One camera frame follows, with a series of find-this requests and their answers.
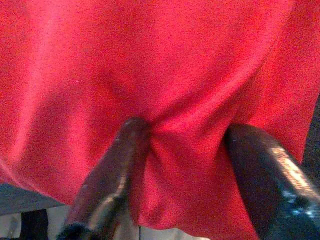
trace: red fabric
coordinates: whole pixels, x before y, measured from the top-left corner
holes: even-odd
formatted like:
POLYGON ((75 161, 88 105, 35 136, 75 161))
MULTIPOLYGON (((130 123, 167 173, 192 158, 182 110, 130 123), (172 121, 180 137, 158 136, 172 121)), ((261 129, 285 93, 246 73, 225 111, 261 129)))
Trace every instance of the red fabric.
POLYGON ((256 239, 222 137, 262 127, 299 160, 320 88, 319 1, 2 0, 0 175, 71 204, 121 125, 152 123, 133 218, 256 239))

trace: red satin fabric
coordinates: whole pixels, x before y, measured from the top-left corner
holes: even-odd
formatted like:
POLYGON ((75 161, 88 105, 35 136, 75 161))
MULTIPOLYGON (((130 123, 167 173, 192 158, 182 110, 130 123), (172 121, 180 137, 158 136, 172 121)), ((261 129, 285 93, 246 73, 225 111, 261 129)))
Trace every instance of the red satin fabric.
POLYGON ((314 0, 2 0, 0 177, 71 204, 121 123, 152 124, 133 219, 257 239, 222 137, 258 126, 299 160, 320 91, 314 0))

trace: red dress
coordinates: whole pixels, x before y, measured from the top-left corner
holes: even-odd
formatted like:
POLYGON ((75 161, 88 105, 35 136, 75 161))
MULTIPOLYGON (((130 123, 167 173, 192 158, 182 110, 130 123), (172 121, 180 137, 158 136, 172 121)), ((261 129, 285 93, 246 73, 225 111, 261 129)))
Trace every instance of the red dress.
POLYGON ((317 0, 2 0, 0 178, 71 204, 140 116, 152 138, 133 219, 254 240, 222 137, 258 126, 302 160, 319 32, 317 0))

